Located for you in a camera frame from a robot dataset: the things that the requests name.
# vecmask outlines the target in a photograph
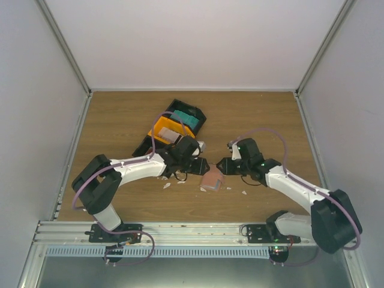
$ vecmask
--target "metal plate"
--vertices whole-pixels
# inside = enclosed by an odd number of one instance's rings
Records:
[[[105,246],[84,245],[50,245],[46,256],[55,257],[103,257]],[[145,257],[151,251],[150,247],[129,245],[119,251],[116,255],[108,257]],[[157,258],[261,258],[268,259],[267,247],[180,247],[163,246],[156,247],[151,257]]]

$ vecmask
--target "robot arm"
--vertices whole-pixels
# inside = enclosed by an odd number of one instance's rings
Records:
[[[355,210],[345,192],[331,192],[317,187],[285,170],[278,161],[265,160],[251,138],[240,140],[230,145],[229,149],[232,157],[223,158],[217,164],[223,174],[250,175],[264,186],[285,194],[310,214],[294,215],[288,211],[280,211],[270,216],[266,222],[272,241],[282,235],[300,236],[314,239],[322,250],[334,253],[353,240],[356,234],[350,221],[320,194],[326,194],[341,204],[359,232],[362,232]]]
[[[110,160],[105,155],[98,155],[73,181],[72,188],[77,192],[87,179],[102,168],[121,163],[121,166],[116,165],[102,173],[101,178],[93,179],[79,196],[87,212],[107,230],[113,231],[122,224],[122,220],[111,204],[120,186],[146,177],[169,178],[178,170],[203,175],[209,170],[207,161],[198,157],[204,148],[203,142],[185,136],[176,145],[156,150],[152,157],[146,155],[125,160]]]

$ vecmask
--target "wooden floor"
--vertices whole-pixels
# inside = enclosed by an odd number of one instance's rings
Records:
[[[74,158],[58,220],[92,220],[86,212],[72,211],[70,184],[98,154],[131,157],[151,128],[154,118],[174,99],[199,107],[207,120],[197,135],[207,148],[202,157],[217,163],[229,157],[227,142],[253,128],[280,132],[289,147],[287,166],[293,173],[318,184],[318,176],[292,93],[282,92],[96,92]],[[252,136],[265,158],[281,161],[283,146],[269,132]],[[170,187],[163,189],[166,183]],[[146,178],[122,186],[113,205],[124,221],[265,221],[286,209],[305,213],[285,195],[263,186],[244,184],[228,176],[218,192],[200,191],[200,177],[189,175],[184,184],[175,178]]]

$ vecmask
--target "purple cable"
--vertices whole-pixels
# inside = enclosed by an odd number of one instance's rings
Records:
[[[133,262],[133,263],[120,263],[120,264],[114,263],[114,264],[113,264],[114,266],[132,266],[132,265],[136,265],[136,264],[141,264],[141,263],[147,261],[147,260],[153,255],[153,253],[154,253],[154,251],[155,251],[155,239],[152,237],[151,234],[146,233],[146,232],[144,232],[144,231],[140,231],[140,230],[129,230],[129,231],[114,232],[114,231],[109,231],[108,229],[106,229],[106,228],[105,228],[101,223],[99,223],[98,221],[97,221],[97,224],[100,226],[101,229],[103,229],[103,230],[104,230],[105,232],[107,232],[108,234],[121,235],[121,234],[128,234],[128,233],[141,233],[141,234],[143,234],[143,235],[148,236],[148,237],[151,239],[151,241],[152,241],[152,249],[151,249],[151,251],[149,252],[149,254],[148,254],[144,259],[142,259],[142,260],[140,260],[140,261]],[[104,254],[104,257],[103,257],[103,258],[104,258],[104,261],[105,261],[106,263],[108,263],[108,261],[107,261],[107,255],[108,255],[108,253],[109,253],[110,251],[112,251],[112,250],[120,249],[120,248],[122,248],[122,247],[112,248],[112,249],[106,249],[105,254]]]
[[[288,146],[287,146],[287,142],[285,141],[285,139],[282,137],[282,135],[273,130],[273,129],[270,129],[270,128],[257,128],[257,129],[253,129],[249,132],[246,132],[245,134],[243,135],[240,135],[239,137],[237,137],[235,140],[229,142],[229,144],[234,144],[235,142],[243,139],[245,136],[248,136],[250,134],[253,134],[254,132],[257,132],[257,131],[269,131],[269,132],[272,132],[274,133],[283,143],[283,146],[284,146],[284,156],[283,156],[283,170],[284,170],[284,173],[286,174],[286,176],[293,180],[294,182],[296,182],[297,184],[309,189],[310,191],[312,191],[313,193],[317,193],[321,196],[323,196],[325,199],[329,200],[332,204],[334,204],[344,215],[345,217],[348,219],[348,221],[350,222],[350,224],[352,225],[352,228],[353,230],[355,231],[355,234],[356,234],[356,244],[352,247],[343,247],[345,250],[355,250],[357,248],[359,248],[360,246],[360,243],[361,243],[361,237],[360,237],[360,232],[359,232],[359,229],[356,225],[356,223],[354,222],[354,220],[352,219],[352,217],[349,215],[349,213],[345,210],[344,207],[342,207],[335,199],[333,199],[331,196],[321,192],[321,191],[316,191],[316,189],[306,183],[303,183],[302,181],[300,181],[299,179],[293,177],[288,171],[287,171],[287,168],[286,168],[286,162],[287,162],[287,155],[288,155]]]
[[[182,129],[184,131],[184,134],[187,135],[187,131],[185,129],[185,125],[184,123],[182,122],[182,119],[179,117],[179,115],[173,113],[173,112],[169,112],[169,111],[164,111],[164,112],[161,112],[156,118],[155,118],[155,121],[152,125],[152,129],[151,129],[151,139],[152,139],[152,152],[149,156],[145,157],[145,158],[141,158],[141,159],[137,159],[137,160],[127,160],[123,163],[116,163],[116,164],[113,164],[113,165],[110,165],[110,166],[107,166],[107,167],[104,167],[102,169],[100,169],[99,171],[95,172],[91,177],[89,177],[83,185],[80,186],[79,190],[76,192],[76,194],[74,195],[73,197],[73,200],[72,200],[72,209],[74,210],[83,210],[84,209],[84,206],[79,206],[79,207],[76,207],[76,201],[78,200],[79,196],[83,193],[83,190],[85,189],[85,187],[87,187],[87,185],[89,183],[92,182],[93,179],[95,179],[98,175],[104,173],[105,171],[108,171],[112,168],[116,168],[116,167],[121,167],[121,166],[126,166],[128,164],[136,164],[136,163],[141,163],[141,162],[146,162],[148,161],[149,159],[151,159],[154,155],[155,155],[155,149],[156,149],[156,146],[155,146],[155,137],[154,137],[154,128],[155,128],[155,124],[156,122],[160,119],[161,116],[165,115],[165,114],[171,114],[171,115],[174,115],[176,116],[178,119],[179,119],[179,122],[182,126]]]

